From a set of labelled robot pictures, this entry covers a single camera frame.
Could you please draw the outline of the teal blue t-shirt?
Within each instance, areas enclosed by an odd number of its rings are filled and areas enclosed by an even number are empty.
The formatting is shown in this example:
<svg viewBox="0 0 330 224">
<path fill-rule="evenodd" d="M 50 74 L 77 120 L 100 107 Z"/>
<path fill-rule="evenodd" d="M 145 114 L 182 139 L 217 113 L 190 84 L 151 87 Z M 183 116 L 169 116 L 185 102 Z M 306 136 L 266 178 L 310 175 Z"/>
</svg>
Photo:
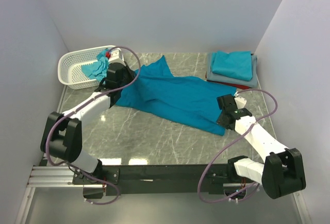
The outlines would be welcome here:
<svg viewBox="0 0 330 224">
<path fill-rule="evenodd" d="M 118 106 L 224 135 L 225 129 L 216 123 L 221 114 L 217 98 L 235 94 L 236 88 L 194 76 L 175 77 L 164 56 L 148 66 L 142 66 L 139 74 L 131 86 L 122 90 Z"/>
</svg>

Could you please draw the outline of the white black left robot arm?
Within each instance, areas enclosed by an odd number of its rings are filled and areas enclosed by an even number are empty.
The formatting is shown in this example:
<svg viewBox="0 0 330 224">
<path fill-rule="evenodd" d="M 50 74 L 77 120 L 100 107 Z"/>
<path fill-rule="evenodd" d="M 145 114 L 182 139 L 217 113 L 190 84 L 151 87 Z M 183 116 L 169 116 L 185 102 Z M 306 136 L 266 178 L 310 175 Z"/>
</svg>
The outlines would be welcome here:
<svg viewBox="0 0 330 224">
<path fill-rule="evenodd" d="M 97 115 L 111 108 L 121 97 L 122 87 L 135 78 L 126 62 L 111 63 L 98 88 L 79 106 L 66 112 L 52 112 L 46 121 L 41 151 L 62 159 L 85 171 L 85 178 L 92 184 L 106 179 L 101 160 L 83 151 L 82 129 Z"/>
</svg>

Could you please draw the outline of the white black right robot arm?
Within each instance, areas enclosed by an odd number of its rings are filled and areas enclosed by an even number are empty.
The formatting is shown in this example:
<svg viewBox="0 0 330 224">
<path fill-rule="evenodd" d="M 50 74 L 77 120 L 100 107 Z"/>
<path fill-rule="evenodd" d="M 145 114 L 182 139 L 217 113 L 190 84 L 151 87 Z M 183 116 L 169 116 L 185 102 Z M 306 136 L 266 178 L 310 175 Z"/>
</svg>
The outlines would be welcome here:
<svg viewBox="0 0 330 224">
<path fill-rule="evenodd" d="M 226 176 L 231 182 L 248 178 L 262 185 L 267 195 L 276 199 L 306 188 L 303 158 L 296 148 L 289 149 L 267 132 L 245 108 L 242 97 L 231 94 L 217 98 L 221 114 L 217 124 L 237 132 L 262 159 L 255 162 L 246 156 L 228 160 Z"/>
</svg>

